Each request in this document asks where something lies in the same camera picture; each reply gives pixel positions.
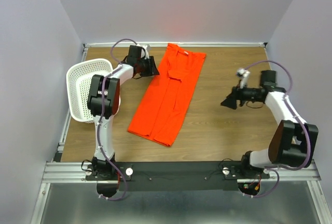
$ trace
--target white laundry basket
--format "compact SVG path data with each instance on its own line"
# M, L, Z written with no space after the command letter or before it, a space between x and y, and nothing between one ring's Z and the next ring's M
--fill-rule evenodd
M93 75L107 75L113 70L106 59L94 59L72 66L66 75L69 109L72 117L85 123L93 123L87 101Z

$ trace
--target gray wall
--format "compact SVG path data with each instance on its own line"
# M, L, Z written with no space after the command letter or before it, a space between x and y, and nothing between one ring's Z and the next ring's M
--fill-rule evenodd
M268 41L292 0L61 0L84 43Z
M0 0L0 223L30 223L82 46L59 0Z
M292 103L320 130L314 157L332 211L331 21L331 0L293 0L267 50L269 58L281 62L293 76ZM282 72L279 79L287 81Z

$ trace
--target wooden surface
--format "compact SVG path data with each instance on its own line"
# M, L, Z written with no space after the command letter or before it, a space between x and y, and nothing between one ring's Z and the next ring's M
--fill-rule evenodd
M143 97L151 78L129 80L121 86L121 106L114 118L113 142L117 161L211 161L240 159L248 150L268 147L276 122L270 110L246 106L232 110L220 106L221 101L238 83L239 67L265 60L261 47L192 47L204 52L206 59L196 85L184 124L172 147L164 147L127 132L127 127ZM109 48L89 48L87 60L106 58L113 66ZM152 48L157 65L165 48ZM116 48L114 55L123 59L128 48ZM259 72L269 69L267 63L251 68L248 85L258 86ZM95 149L94 125L71 120L62 162L91 159Z

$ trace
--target gray floor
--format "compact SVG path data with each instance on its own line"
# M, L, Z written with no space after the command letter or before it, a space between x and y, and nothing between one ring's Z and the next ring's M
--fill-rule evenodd
M264 183L269 188L273 183ZM53 184L42 223L219 224L319 223L305 181L282 182L262 199L234 191L130 192L120 202L99 199L94 184Z

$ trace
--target wooden table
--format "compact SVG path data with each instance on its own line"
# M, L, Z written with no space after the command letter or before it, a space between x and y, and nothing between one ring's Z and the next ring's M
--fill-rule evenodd
M160 63L165 47L152 48L150 55ZM196 85L182 129L172 147L164 147L127 132L127 127L143 97L151 78L129 80L121 86L121 106L114 118L113 143L117 161L212 161L241 159L248 150L269 146L276 130L270 110L221 107L220 103L238 83L239 67L265 60L261 47L191 47L204 52L206 59ZM113 67L109 48L89 48L87 60L106 58ZM116 48L114 55L123 59L128 48ZM258 86L261 70L268 63L250 69L249 87ZM62 162L91 159L95 149L94 125L71 120L63 150Z

